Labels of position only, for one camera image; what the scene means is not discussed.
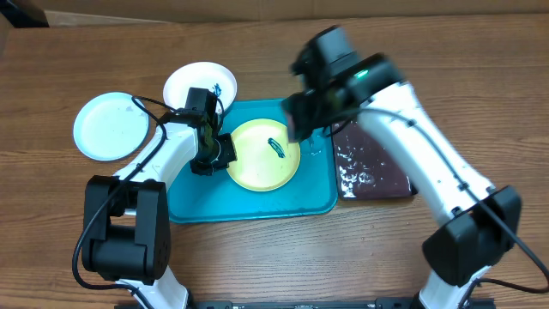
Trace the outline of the yellow plate with stain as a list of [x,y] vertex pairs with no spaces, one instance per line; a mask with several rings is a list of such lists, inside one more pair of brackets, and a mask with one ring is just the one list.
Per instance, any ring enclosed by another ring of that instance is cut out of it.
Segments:
[[300,146],[289,142],[287,127],[259,118],[241,124],[231,133],[237,160],[229,164],[229,176],[250,191],[272,191],[285,185],[297,172]]

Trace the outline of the white plate with stain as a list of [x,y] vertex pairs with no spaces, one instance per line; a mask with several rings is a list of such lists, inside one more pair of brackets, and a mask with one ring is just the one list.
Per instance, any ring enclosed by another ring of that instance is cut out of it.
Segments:
[[234,102],[238,84],[233,73],[221,64],[196,62],[174,71],[163,88],[164,102],[175,108],[185,108],[190,88],[206,88],[219,97],[216,112],[226,112]]

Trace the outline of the light blue plate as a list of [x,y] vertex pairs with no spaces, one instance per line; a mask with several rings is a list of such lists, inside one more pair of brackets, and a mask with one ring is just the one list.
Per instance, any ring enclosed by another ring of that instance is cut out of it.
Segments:
[[149,129],[149,116],[123,92],[91,99],[73,125],[76,147],[96,161],[123,159],[137,150]]

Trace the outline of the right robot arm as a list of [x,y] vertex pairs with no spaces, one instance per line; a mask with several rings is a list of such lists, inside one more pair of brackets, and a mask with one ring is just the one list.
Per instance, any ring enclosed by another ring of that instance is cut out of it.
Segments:
[[345,31],[329,27],[309,40],[291,67],[303,90],[282,107],[289,137],[354,120],[389,153],[424,197],[438,225],[422,246],[431,267],[415,304],[459,308],[513,245],[522,200],[496,189],[471,167],[426,114],[413,86],[382,53],[362,58]]

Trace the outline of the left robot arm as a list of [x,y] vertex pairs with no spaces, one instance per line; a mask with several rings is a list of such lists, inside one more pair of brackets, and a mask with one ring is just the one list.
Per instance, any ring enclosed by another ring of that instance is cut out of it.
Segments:
[[76,282],[90,290],[127,290],[140,308],[193,308],[169,268],[167,192],[183,167],[211,176],[237,159],[221,133],[220,91],[190,88],[183,107],[155,120],[149,144],[115,175],[93,176],[85,190],[81,236],[72,257]]

